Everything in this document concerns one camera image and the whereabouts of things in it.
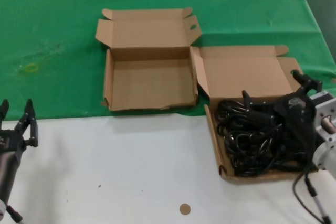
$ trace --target coiled black cable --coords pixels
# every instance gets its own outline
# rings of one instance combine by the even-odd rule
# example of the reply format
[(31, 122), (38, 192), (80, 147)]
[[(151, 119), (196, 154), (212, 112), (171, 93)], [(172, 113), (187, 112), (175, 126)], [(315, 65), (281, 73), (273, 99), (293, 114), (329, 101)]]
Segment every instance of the coiled black cable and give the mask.
[(243, 104), (229, 99), (219, 103), (215, 119), (236, 176), (254, 177), (270, 170), (301, 172), (306, 167), (306, 150), (293, 141), (282, 122), (258, 123), (249, 118)]

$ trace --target table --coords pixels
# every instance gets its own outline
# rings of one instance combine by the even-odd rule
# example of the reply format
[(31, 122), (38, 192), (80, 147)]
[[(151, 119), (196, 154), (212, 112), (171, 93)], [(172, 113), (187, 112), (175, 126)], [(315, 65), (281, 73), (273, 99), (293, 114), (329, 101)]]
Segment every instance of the table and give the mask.
[[(222, 180), (204, 116), (39, 120), (38, 126), (39, 147), (24, 153), (9, 202), (27, 224), (316, 223), (294, 198), (291, 180)], [(311, 179), (336, 221), (336, 181), (328, 172)], [(298, 193), (316, 211), (303, 183)], [(183, 203), (191, 206), (188, 216), (180, 214)], [(8, 215), (2, 223), (13, 224)]]

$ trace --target brown dot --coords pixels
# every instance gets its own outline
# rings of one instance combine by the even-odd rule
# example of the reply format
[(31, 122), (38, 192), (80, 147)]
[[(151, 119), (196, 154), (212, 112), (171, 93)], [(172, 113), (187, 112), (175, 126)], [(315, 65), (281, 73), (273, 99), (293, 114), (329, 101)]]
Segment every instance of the brown dot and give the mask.
[(188, 215), (188, 214), (190, 214), (190, 211), (191, 211), (191, 209), (190, 209), (190, 206), (188, 204), (182, 204), (180, 206), (181, 214)]

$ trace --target open cardboard box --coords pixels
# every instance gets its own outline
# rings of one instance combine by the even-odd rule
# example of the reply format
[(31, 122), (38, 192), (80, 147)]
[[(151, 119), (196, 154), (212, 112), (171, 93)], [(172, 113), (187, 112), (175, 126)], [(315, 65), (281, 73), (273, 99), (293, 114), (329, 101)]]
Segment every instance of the open cardboard box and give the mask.
[[(214, 112), (218, 103), (224, 98), (242, 102), (243, 90), (255, 101), (272, 101), (292, 93), (300, 85), (290, 72), (300, 70), (300, 67), (296, 59), (281, 57), (288, 52), (286, 46), (203, 47), (192, 50), (198, 83), (210, 98), (210, 106), (206, 105), (205, 111), (219, 174), (223, 179), (248, 179), (235, 176), (223, 137), (217, 134)], [(270, 171), (250, 179), (292, 176), (293, 173)]]
[(190, 45), (201, 36), (191, 8), (104, 9), (96, 38), (109, 46), (104, 99), (112, 111), (195, 106)]

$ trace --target green cloth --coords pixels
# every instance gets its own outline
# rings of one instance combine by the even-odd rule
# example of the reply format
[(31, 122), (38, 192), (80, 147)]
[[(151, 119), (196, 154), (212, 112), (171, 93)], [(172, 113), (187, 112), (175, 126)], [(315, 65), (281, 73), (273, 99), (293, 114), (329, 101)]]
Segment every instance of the green cloth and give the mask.
[[(0, 0), (0, 99), (9, 99), (7, 119), (22, 115), (27, 98), (39, 119), (111, 115), (100, 105), (105, 48), (95, 32), (101, 10), (187, 6), (202, 28), (197, 46), (285, 44), (305, 73), (336, 94), (336, 65), (306, 0)], [(195, 108), (169, 112), (204, 114), (208, 100), (203, 94), (199, 100)], [(148, 113), (158, 111), (112, 114)]]

